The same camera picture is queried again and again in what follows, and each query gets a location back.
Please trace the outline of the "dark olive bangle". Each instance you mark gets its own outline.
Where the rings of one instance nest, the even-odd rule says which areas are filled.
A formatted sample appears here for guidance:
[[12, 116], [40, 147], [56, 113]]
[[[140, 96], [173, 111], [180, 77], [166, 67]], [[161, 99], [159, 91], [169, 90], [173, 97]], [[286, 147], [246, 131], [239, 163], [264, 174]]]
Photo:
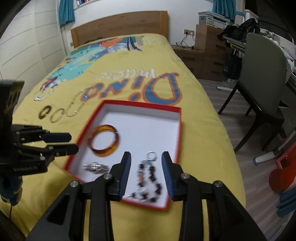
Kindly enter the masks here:
[[52, 110], [52, 107], [50, 105], [45, 106], [42, 108], [38, 114], [38, 118], [40, 120], [44, 119]]

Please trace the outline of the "right teal curtain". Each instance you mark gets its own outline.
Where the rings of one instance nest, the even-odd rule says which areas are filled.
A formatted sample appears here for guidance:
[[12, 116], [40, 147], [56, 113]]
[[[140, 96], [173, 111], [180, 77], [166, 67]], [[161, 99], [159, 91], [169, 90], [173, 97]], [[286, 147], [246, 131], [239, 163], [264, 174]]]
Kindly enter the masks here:
[[244, 0], [214, 0], [212, 12], [235, 20], [236, 16], [244, 16], [244, 8]]

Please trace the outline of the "wall power socket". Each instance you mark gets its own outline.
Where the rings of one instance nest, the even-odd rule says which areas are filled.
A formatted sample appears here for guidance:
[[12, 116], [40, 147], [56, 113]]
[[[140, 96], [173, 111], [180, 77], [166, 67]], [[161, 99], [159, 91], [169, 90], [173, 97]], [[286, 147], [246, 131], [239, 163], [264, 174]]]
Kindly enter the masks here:
[[184, 29], [184, 34], [185, 34], [185, 35], [194, 36], [194, 35], [195, 35], [195, 31], [194, 31], [194, 30], [187, 30], [187, 29]]

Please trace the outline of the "grey printer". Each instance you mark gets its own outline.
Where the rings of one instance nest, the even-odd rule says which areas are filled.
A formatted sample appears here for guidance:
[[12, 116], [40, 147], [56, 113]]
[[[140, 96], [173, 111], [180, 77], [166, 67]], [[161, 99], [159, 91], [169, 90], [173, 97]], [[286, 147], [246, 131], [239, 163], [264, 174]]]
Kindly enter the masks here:
[[199, 12], [198, 15], [200, 25], [210, 25], [220, 29], [225, 29], [227, 25], [230, 25], [228, 18], [211, 11]]

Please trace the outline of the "red jewelry box tray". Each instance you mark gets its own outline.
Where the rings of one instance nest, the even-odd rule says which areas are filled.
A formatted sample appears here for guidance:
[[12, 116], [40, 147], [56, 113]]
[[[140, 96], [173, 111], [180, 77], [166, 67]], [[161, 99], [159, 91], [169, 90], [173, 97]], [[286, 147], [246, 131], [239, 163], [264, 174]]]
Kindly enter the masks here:
[[[92, 173], [82, 168], [83, 164], [98, 162], [112, 167], [119, 163], [124, 152], [131, 154], [132, 162], [123, 201], [149, 208], [165, 210], [169, 197], [162, 170], [161, 156], [167, 151], [171, 160], [176, 163], [179, 155], [181, 136], [181, 108], [161, 104], [132, 102], [124, 100], [105, 100], [93, 113], [82, 131], [77, 145], [79, 151], [71, 156], [65, 166], [75, 178], [83, 182], [94, 181], [102, 173]], [[96, 156], [88, 146], [88, 135], [101, 125], [114, 126], [119, 133], [118, 148], [109, 156]], [[162, 191], [155, 202], [141, 201], [132, 198], [138, 193], [138, 165], [143, 160], [151, 159], [156, 168], [156, 182], [161, 184]]]

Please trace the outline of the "wooden headboard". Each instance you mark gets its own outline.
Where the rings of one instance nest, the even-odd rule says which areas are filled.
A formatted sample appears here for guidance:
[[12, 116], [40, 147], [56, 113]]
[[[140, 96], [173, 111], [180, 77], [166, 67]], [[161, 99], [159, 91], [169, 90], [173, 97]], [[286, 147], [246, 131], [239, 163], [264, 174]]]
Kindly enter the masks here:
[[132, 34], [169, 35], [167, 11], [136, 11], [93, 20], [70, 30], [71, 46], [77, 48], [97, 38]]

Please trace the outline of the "black bag on desk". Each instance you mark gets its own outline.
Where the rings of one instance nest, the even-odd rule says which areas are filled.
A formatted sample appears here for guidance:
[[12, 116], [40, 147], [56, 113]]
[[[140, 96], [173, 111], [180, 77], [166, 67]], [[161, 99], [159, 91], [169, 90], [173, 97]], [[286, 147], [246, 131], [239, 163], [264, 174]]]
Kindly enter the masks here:
[[227, 25], [224, 31], [217, 35], [220, 41], [225, 41], [224, 37], [228, 37], [240, 42], [245, 42], [248, 33], [260, 33], [259, 23], [250, 18], [244, 21], [241, 25]]

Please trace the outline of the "wooden drawer chest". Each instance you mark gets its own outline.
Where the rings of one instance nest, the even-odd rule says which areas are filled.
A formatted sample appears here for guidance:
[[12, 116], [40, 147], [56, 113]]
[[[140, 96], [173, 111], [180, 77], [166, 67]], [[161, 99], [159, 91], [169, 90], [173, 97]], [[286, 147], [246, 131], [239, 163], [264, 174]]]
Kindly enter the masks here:
[[197, 79], [223, 82], [223, 66], [232, 49], [218, 40], [220, 28], [205, 24], [196, 25], [194, 48], [174, 46], [173, 50]]

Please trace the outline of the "teal curtain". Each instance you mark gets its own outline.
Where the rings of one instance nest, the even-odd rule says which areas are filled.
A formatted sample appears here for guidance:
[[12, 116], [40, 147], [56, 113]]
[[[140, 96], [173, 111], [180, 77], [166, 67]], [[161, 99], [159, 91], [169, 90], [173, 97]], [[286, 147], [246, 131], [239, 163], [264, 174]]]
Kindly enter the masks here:
[[59, 3], [59, 25], [63, 26], [75, 21], [74, 0], [60, 0]]
[[244, 8], [244, 0], [214, 0], [212, 12], [235, 20], [236, 16], [244, 16]]

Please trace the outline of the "amber bangle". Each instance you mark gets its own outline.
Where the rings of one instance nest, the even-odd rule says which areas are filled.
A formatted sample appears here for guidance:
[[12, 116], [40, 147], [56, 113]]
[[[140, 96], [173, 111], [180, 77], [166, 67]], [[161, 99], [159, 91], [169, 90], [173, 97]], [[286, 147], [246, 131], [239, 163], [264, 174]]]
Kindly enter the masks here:
[[106, 157], [115, 152], [119, 140], [119, 133], [114, 126], [101, 125], [88, 135], [88, 146], [96, 156]]

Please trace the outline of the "silver wristwatch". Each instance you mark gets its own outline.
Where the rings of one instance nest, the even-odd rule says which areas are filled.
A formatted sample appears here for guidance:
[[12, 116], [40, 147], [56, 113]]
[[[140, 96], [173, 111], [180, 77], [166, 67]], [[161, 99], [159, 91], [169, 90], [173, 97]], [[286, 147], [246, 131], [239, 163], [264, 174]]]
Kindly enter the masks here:
[[107, 172], [109, 170], [107, 165], [99, 164], [98, 162], [83, 164], [82, 168], [93, 173]]

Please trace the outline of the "white wardrobe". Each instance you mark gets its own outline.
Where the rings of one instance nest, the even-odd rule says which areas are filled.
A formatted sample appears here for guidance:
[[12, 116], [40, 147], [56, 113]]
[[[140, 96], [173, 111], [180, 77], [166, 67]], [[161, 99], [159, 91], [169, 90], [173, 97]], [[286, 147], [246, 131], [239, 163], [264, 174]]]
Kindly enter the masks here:
[[1, 37], [1, 79], [24, 81], [22, 101], [65, 55], [58, 1], [29, 1]]

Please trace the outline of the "left teal curtain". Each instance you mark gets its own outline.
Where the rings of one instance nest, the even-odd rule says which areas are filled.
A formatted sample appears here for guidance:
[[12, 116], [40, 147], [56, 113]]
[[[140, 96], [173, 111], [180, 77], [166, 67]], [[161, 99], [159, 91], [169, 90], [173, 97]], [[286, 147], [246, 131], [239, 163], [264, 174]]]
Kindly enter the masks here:
[[74, 0], [60, 0], [59, 3], [59, 25], [63, 26], [75, 21]]

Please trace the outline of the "grey desk chair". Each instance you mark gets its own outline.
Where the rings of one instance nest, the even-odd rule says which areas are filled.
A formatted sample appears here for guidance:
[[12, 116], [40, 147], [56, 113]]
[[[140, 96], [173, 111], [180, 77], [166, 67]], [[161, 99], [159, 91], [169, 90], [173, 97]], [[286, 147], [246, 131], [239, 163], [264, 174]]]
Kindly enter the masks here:
[[268, 127], [265, 142], [262, 144], [263, 149], [281, 129], [285, 118], [279, 104], [286, 74], [287, 59], [281, 48], [262, 35], [248, 33], [240, 78], [218, 111], [222, 114], [235, 92], [239, 91], [249, 104], [248, 111], [255, 112], [254, 123], [234, 148], [234, 152], [238, 152], [260, 126]]

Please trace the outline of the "red bag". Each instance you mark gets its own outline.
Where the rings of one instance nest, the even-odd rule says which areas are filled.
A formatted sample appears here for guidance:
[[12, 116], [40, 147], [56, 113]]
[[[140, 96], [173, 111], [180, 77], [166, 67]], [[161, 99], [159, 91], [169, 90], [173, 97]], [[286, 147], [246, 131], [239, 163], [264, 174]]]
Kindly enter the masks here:
[[274, 192], [282, 192], [295, 179], [295, 143], [277, 160], [277, 169], [269, 175], [269, 186]]

